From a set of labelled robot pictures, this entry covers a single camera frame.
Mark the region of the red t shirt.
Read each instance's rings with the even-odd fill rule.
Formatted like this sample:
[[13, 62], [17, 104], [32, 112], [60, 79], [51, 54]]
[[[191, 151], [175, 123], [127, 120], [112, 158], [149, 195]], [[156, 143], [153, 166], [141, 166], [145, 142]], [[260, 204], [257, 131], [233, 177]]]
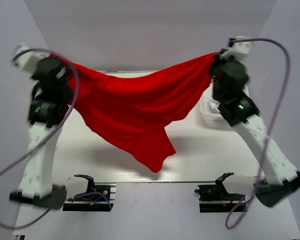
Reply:
[[152, 172], [176, 153], [166, 126], [184, 119], [210, 86], [209, 53], [135, 78], [107, 75], [77, 64], [75, 109], [85, 124], [108, 143], [131, 154]]

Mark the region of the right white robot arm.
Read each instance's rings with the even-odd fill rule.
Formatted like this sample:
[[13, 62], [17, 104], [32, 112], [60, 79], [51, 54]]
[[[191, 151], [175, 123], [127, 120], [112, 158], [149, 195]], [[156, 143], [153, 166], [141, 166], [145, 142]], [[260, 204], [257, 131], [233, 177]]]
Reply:
[[[249, 55], [252, 42], [272, 43], [283, 51], [285, 57], [284, 80], [269, 126], [265, 126], [260, 110], [244, 92], [250, 78], [242, 61]], [[219, 103], [220, 115], [240, 135], [259, 163], [256, 177], [232, 174], [216, 180], [215, 192], [219, 198], [226, 200], [233, 193], [247, 195], [252, 190], [264, 206], [271, 208], [300, 188], [300, 170], [286, 158], [272, 137], [290, 71], [289, 52], [282, 44], [268, 38], [233, 37], [227, 48], [215, 54], [209, 70], [212, 98]]]

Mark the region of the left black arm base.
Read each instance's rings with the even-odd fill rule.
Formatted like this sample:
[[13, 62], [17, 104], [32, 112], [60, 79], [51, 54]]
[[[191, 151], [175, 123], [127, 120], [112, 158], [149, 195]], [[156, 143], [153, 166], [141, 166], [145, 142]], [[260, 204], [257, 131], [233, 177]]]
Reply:
[[95, 182], [92, 176], [76, 174], [65, 182], [64, 212], [110, 212], [115, 203], [116, 184]]

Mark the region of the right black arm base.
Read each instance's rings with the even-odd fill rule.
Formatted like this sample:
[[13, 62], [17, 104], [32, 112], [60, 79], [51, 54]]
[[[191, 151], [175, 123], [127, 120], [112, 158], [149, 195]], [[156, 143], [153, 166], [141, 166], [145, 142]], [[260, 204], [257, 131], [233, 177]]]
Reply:
[[247, 212], [246, 196], [238, 193], [229, 193], [223, 186], [223, 181], [234, 175], [227, 172], [218, 177], [211, 184], [200, 184], [194, 190], [198, 195], [200, 213], [229, 213], [231, 209], [243, 198], [243, 202], [235, 212]]

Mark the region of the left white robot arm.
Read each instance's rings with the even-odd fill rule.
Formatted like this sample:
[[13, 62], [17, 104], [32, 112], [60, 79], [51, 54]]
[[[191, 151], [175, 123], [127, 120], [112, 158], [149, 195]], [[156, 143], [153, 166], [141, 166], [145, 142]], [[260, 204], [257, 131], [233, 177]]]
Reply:
[[52, 169], [63, 124], [79, 95], [80, 78], [75, 66], [48, 49], [19, 44], [13, 64], [36, 82], [28, 110], [30, 143], [24, 157], [26, 166], [10, 201], [58, 210], [67, 197], [64, 185], [54, 185]]

